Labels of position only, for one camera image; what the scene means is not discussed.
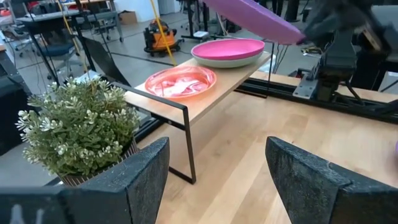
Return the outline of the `orange transparent plate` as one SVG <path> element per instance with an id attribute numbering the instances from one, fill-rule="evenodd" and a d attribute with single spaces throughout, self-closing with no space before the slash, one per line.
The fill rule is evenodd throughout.
<path id="1" fill-rule="evenodd" d="M 217 81 L 216 73 L 199 66 L 182 66 L 162 70 L 145 82 L 145 90 L 166 99 L 182 99 L 202 94 Z"/>

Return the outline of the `black metal table frame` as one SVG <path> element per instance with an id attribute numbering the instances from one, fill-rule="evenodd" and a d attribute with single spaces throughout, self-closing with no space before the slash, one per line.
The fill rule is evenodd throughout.
<path id="1" fill-rule="evenodd" d="M 258 78 L 247 78 L 244 82 L 225 90 L 222 88 L 213 88 L 210 92 L 206 92 L 204 98 L 193 97 L 184 103 L 151 95 L 146 91 L 138 89 L 130 90 L 128 93 L 132 97 L 130 105 L 145 111 L 152 118 L 151 121 L 139 128 L 135 134 L 137 142 L 145 139 L 164 123 L 189 132 L 191 125 L 197 122 L 232 91 L 260 98 L 271 96 L 340 113 L 398 124 L 398 99 L 387 103 L 374 101 L 360 98 L 352 88 L 348 88 L 347 86 L 343 88 L 348 90 L 352 96 L 344 95 L 339 91 L 333 91 L 326 101 L 316 99 L 317 91 L 315 90 L 312 91 L 312 95 L 302 98 L 299 96 L 298 87 L 285 83 L 269 82 Z"/>

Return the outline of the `black desk stand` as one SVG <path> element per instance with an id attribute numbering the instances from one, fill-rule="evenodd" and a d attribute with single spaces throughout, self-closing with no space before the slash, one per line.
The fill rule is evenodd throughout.
<path id="1" fill-rule="evenodd" d="M 199 42 L 204 42 L 206 40 L 210 39 L 210 33 L 208 32 L 208 16 L 209 16 L 209 9 L 207 5 L 203 2 L 203 0 L 180 0 L 182 5 L 186 5 L 187 7 L 187 12 L 188 12 L 188 30 L 189 34 L 188 35 L 181 35 L 181 38 L 183 39 L 192 39 L 192 40 L 198 40 Z M 200 7 L 202 7 L 202 17 L 203 17 L 203 25 L 204 25 L 204 30 L 199 29 L 196 32 L 193 32 L 193 12 L 191 10 L 191 5 L 195 3 L 197 12 L 196 16 L 198 19 L 198 24 L 200 25 Z"/>

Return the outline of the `pale grey-green opaque plate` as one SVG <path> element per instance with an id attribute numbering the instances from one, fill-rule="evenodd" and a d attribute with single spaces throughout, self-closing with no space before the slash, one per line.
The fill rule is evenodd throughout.
<path id="1" fill-rule="evenodd" d="M 262 55 L 264 51 L 250 57 L 245 57 L 242 59 L 236 60 L 213 60 L 213 59 L 205 59 L 203 57 L 199 57 L 191 52 L 193 58 L 200 64 L 206 67 L 211 68 L 238 68 L 243 67 L 249 64 L 256 62 Z"/>

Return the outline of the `grey background desk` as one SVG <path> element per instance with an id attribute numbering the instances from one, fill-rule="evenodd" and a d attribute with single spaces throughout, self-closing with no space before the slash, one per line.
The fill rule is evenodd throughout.
<path id="1" fill-rule="evenodd" d="M 87 13 L 87 11 L 80 12 L 79 10 L 68 10 L 63 12 L 52 12 L 33 16 L 28 14 L 24 17 L 17 18 L 16 21 L 22 23 L 30 33 L 40 34 L 66 28 L 65 21 L 70 27 L 79 29 L 83 24 L 99 23 L 102 20 L 113 20 L 113 23 L 99 26 L 98 29 L 107 29 L 116 26 L 119 33 L 119 41 L 123 42 L 123 33 L 121 23 L 116 11 L 100 12 L 96 14 Z"/>

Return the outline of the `blue office chair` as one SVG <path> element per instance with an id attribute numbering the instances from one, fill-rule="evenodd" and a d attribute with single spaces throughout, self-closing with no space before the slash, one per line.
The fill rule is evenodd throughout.
<path id="1" fill-rule="evenodd" d="M 79 60 L 72 59 L 76 56 L 76 50 L 73 43 L 60 44 L 60 45 L 39 45 L 39 54 L 41 55 L 44 64 L 49 71 L 47 78 L 58 82 L 58 72 L 62 68 L 66 68 L 68 73 L 72 73 L 72 65 L 82 66 Z M 61 61 L 61 64 L 55 68 L 51 67 L 51 62 L 53 60 Z"/>

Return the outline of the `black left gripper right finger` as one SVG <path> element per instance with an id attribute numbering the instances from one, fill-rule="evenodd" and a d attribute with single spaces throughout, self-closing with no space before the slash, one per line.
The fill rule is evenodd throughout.
<path id="1" fill-rule="evenodd" d="M 266 161 L 292 224 L 398 224 L 398 188 L 274 136 Z"/>

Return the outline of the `purple opaque plate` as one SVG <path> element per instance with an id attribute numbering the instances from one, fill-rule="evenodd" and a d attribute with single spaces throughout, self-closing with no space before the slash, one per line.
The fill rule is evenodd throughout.
<path id="1" fill-rule="evenodd" d="M 292 45 L 305 38 L 291 23 L 253 0 L 203 0 L 233 23 L 278 44 Z"/>

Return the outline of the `striped plant pot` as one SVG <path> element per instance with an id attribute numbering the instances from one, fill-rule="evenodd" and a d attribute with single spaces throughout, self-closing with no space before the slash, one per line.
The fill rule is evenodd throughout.
<path id="1" fill-rule="evenodd" d="M 77 174 L 77 175 L 64 175 L 64 176 L 59 176 L 60 180 L 67 186 L 71 187 L 76 187 L 94 177 L 96 177 L 99 174 L 102 174 L 103 172 L 109 170 L 110 168 L 120 164 L 122 161 L 126 160 L 128 157 L 132 156 L 133 154 L 139 152 L 139 149 L 136 144 L 136 139 L 132 138 L 130 142 L 123 147 L 123 152 L 121 154 L 121 158 L 114 163 L 108 164 L 105 167 L 95 171 L 94 173 L 88 174 L 88 175 L 83 175 L 83 174 Z"/>

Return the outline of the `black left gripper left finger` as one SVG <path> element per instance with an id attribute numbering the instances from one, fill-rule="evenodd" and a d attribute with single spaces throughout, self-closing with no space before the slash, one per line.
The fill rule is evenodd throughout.
<path id="1" fill-rule="evenodd" d="M 78 187 L 1 187 L 0 224 L 154 224 L 169 159 L 162 137 Z"/>

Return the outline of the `pink opaque plate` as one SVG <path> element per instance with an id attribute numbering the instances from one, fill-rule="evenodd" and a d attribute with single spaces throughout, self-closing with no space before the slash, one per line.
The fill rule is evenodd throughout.
<path id="1" fill-rule="evenodd" d="M 209 60 L 237 60 L 262 53 L 265 43 L 255 39 L 219 39 L 192 48 L 194 56 Z"/>

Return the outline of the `green artificial plant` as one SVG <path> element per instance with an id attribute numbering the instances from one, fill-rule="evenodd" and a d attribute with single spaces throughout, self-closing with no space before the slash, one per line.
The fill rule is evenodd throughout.
<path id="1" fill-rule="evenodd" d="M 24 157 L 59 176 L 90 175 L 119 162 L 140 123 L 125 91 L 100 78 L 51 89 L 28 98 L 38 111 L 18 112 L 16 127 L 29 144 Z"/>

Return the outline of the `cardboard box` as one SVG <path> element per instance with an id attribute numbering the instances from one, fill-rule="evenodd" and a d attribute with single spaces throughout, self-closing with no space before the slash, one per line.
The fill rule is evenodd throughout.
<path id="1" fill-rule="evenodd" d="M 122 11 L 119 13 L 119 20 L 122 25 L 137 24 L 137 16 L 134 11 Z"/>

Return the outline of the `wooden shelf with black frame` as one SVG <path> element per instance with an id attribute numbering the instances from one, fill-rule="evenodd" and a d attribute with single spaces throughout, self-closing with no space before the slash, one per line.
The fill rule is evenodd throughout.
<path id="1" fill-rule="evenodd" d="M 145 111 L 155 120 L 138 131 L 137 140 L 141 141 L 154 132 L 163 123 L 169 124 L 185 133 L 187 154 L 191 176 L 169 168 L 169 171 L 184 181 L 194 184 L 197 181 L 195 160 L 193 155 L 190 127 L 217 105 L 240 84 L 247 80 L 254 72 L 264 65 L 272 54 L 264 52 L 253 63 L 240 68 L 214 68 L 216 83 L 205 91 L 186 100 L 168 100 L 154 96 L 145 91 L 144 85 L 135 88 L 114 82 L 113 85 L 126 91 L 125 100 L 128 105 Z"/>

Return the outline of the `orange and black vacuum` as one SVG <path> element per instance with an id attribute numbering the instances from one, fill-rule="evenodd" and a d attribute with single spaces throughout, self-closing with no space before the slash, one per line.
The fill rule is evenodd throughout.
<path id="1" fill-rule="evenodd" d="M 144 40 L 146 46 L 144 51 L 149 53 L 151 57 L 158 53 L 160 57 L 164 57 L 170 49 L 171 52 L 181 50 L 180 44 L 185 42 L 184 39 L 177 39 L 177 29 L 171 29 L 168 24 L 160 20 L 160 27 L 156 20 L 150 22 L 145 28 Z"/>

